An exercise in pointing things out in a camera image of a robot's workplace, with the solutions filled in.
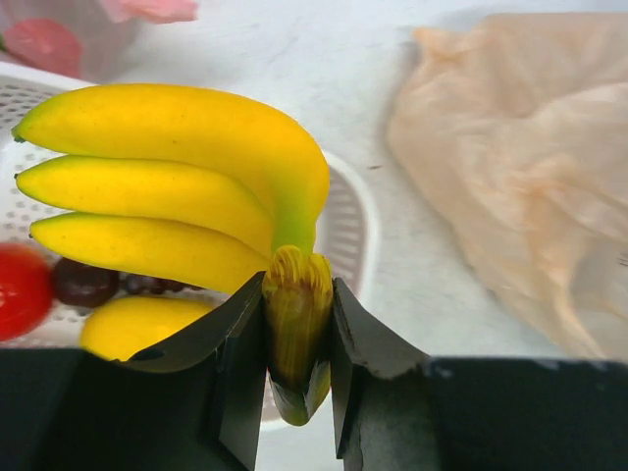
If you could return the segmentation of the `dark fake plum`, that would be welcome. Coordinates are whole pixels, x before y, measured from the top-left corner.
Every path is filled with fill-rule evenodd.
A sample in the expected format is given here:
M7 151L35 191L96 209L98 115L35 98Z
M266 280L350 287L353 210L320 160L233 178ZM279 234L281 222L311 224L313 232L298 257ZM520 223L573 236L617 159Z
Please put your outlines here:
M96 308L119 290L120 273L61 258L52 270L55 297L70 306Z

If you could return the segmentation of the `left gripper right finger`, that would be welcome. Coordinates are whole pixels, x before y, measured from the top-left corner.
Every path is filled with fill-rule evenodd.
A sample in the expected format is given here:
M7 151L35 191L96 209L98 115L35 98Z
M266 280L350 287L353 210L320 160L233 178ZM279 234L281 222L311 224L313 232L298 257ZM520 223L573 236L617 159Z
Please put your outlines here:
M430 470L426 355L334 281L331 371L337 458L345 470Z

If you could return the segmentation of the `red fake tomato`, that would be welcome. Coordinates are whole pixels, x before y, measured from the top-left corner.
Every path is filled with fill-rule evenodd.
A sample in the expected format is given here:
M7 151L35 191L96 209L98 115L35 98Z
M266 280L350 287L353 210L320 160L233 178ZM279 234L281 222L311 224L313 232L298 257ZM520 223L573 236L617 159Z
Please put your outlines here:
M1 243L1 341L37 328L53 304L50 266L30 246Z

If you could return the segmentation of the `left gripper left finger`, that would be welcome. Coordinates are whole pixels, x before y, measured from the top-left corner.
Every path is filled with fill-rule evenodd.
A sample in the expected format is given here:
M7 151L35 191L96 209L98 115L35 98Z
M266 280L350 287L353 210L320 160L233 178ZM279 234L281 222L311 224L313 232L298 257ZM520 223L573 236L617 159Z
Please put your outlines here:
M135 353L126 367L151 374L147 429L128 470L252 470L256 464L266 349L261 274L181 331Z

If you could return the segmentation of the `banana print plastic bag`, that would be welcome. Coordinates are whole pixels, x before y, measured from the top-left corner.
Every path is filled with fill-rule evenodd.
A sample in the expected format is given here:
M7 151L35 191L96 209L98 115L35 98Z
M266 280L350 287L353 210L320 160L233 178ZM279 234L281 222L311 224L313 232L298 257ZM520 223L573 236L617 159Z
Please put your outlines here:
M627 356L627 16L420 27L393 156L514 315L569 352Z

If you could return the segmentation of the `yellow fake banana bunch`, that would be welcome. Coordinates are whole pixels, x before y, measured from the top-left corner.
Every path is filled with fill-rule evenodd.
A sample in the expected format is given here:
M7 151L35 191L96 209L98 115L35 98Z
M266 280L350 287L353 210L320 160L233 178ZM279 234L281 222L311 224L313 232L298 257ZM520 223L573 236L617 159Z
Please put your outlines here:
M330 170L296 120L226 91L118 83L50 97L11 134L53 152L15 177L58 209L30 226L46 249L223 294L261 273L275 404L312 418L330 389L333 270L315 249Z

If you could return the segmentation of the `dark purple fake grapes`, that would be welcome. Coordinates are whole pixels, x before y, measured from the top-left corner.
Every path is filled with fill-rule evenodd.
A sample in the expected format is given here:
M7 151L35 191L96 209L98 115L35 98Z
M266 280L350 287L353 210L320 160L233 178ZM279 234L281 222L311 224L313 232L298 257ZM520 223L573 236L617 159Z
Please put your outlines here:
M168 292L178 293L186 289L203 290L201 287L182 282L137 274L123 275L119 287L120 291L131 295L140 295L143 293L161 295Z

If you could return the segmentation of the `yellow fake lemon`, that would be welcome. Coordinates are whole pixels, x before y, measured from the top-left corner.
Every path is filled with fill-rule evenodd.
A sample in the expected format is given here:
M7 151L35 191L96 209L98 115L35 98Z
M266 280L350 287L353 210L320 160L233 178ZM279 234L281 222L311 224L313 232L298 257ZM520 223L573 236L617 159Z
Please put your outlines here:
M108 361L126 361L214 308L213 302L204 300L121 297L98 307L88 316L79 336L79 345Z

